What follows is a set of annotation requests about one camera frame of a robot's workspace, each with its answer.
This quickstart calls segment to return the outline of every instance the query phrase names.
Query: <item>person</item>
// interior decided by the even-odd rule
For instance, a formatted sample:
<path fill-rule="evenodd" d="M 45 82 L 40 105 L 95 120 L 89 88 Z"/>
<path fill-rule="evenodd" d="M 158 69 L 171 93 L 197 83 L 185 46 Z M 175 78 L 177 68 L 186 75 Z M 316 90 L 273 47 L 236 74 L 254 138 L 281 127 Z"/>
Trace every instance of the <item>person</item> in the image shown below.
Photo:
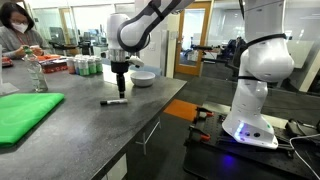
<path fill-rule="evenodd" d="M 0 44 L 2 56 L 21 59 L 25 56 L 23 46 L 29 46 L 36 56 L 44 54 L 48 43 L 33 30 L 35 23 L 25 9 L 16 3 L 4 3 L 0 9 Z"/>

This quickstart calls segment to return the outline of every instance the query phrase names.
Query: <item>orange floor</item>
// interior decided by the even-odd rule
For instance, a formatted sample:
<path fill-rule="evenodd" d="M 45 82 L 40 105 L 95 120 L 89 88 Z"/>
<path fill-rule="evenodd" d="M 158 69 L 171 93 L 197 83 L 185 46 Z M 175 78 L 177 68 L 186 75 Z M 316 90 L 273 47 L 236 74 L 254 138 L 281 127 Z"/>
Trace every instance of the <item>orange floor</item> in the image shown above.
<path fill-rule="evenodd" d="M 164 112 L 188 121 L 193 121 L 196 116 L 196 108 L 196 104 L 174 99 Z"/>

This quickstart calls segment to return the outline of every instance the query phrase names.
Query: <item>gray countertop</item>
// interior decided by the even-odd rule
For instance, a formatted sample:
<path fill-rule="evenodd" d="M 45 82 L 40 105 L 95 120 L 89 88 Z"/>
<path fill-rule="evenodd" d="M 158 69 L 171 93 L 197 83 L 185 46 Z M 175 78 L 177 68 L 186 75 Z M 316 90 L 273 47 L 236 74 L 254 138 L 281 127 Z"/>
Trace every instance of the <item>gray countertop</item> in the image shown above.
<path fill-rule="evenodd" d="M 32 92 L 22 61 L 3 69 L 4 82 Z M 46 75 L 49 92 L 65 100 L 27 136 L 9 149 L 0 149 L 0 179 L 101 178 L 126 152 L 186 82 L 157 77 L 149 88 L 126 83 L 127 105 L 101 107 L 100 100 L 118 97 L 116 85 L 102 75 L 81 77 L 67 71 Z"/>

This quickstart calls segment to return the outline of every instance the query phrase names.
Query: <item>green towel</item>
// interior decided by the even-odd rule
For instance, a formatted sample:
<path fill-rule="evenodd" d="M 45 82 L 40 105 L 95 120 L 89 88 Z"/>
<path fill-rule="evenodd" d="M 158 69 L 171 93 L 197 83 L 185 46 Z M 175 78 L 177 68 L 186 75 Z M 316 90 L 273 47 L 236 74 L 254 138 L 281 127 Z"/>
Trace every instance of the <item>green towel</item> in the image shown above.
<path fill-rule="evenodd" d="M 63 94 L 13 94 L 0 98 L 0 147 L 19 141 L 62 99 Z"/>

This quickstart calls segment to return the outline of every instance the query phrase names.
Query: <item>ceiling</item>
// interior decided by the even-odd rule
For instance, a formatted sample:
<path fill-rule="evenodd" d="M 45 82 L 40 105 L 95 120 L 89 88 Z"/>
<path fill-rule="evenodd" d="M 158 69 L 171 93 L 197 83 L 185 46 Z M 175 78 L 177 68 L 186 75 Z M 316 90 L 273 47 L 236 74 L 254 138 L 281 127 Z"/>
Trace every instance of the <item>ceiling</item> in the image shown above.
<path fill-rule="evenodd" d="M 320 8 L 320 0 L 287 0 L 286 6 L 287 8 Z M 239 0 L 215 0 L 214 8 L 240 9 Z"/>

